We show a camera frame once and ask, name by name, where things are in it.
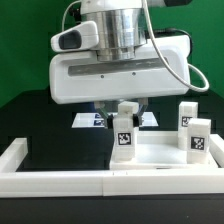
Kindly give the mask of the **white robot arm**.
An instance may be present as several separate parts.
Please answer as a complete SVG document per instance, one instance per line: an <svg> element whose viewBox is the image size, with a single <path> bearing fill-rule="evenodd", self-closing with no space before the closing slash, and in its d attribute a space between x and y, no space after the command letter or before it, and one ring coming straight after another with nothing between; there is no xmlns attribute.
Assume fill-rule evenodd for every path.
<svg viewBox="0 0 224 224"><path fill-rule="evenodd" d="M106 126L106 101L138 99L135 122L149 97L190 89L185 36L147 38L139 22L147 0L81 0L81 21L51 38L50 91L58 104L95 104Z"/></svg>

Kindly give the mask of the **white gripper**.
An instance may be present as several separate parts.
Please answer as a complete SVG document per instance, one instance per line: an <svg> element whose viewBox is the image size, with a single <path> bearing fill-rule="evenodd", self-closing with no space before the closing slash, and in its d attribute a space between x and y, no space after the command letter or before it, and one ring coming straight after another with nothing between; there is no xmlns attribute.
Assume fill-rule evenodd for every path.
<svg viewBox="0 0 224 224"><path fill-rule="evenodd" d="M190 80L187 56L190 40L186 35L162 37L137 48L131 60L100 62L94 51L56 55L49 68L50 92L58 104L94 102L104 119L104 127L113 128L112 114L101 101L135 99L133 126L141 127L148 99L181 95L188 87L175 79L175 71Z"/></svg>

